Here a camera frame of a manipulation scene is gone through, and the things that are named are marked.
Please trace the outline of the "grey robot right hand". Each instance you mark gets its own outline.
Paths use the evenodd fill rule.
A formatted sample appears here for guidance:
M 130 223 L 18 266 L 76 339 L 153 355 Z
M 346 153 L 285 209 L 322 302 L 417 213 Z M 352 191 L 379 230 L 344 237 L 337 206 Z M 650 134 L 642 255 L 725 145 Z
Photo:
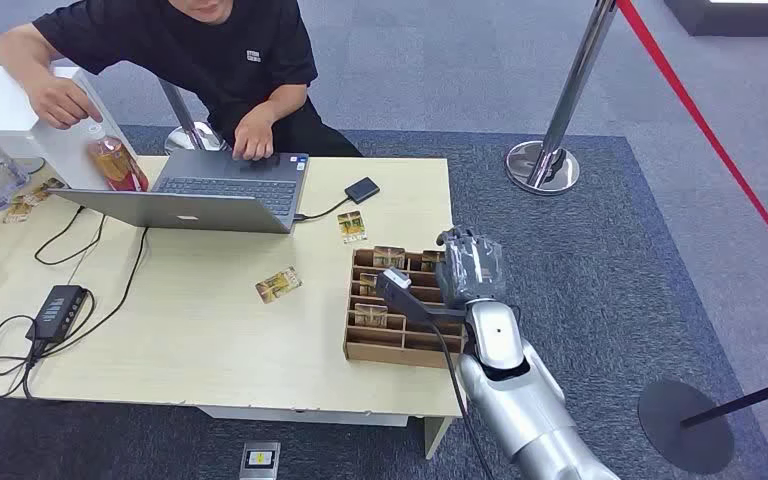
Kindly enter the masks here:
M 501 299 L 506 293 L 502 245 L 472 227 L 455 226 L 441 232 L 436 244 L 444 247 L 435 267 L 443 303 L 451 309 L 482 299 Z

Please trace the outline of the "person's right hand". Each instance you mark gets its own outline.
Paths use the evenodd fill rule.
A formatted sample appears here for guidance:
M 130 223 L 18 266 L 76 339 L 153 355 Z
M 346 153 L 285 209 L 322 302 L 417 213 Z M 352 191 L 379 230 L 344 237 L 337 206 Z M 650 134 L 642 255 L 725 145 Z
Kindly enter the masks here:
M 103 121 L 86 91 L 70 79 L 47 74 L 31 80 L 24 90 L 38 117 L 56 129 L 68 130 L 85 119 Z

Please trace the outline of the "person's left hand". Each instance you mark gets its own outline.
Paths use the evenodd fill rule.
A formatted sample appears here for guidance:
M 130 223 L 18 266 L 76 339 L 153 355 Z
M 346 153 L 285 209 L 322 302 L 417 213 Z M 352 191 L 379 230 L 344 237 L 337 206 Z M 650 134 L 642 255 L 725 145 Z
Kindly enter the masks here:
M 245 114 L 234 133 L 232 156 L 236 160 L 259 161 L 273 155 L 273 109 L 266 103 Z

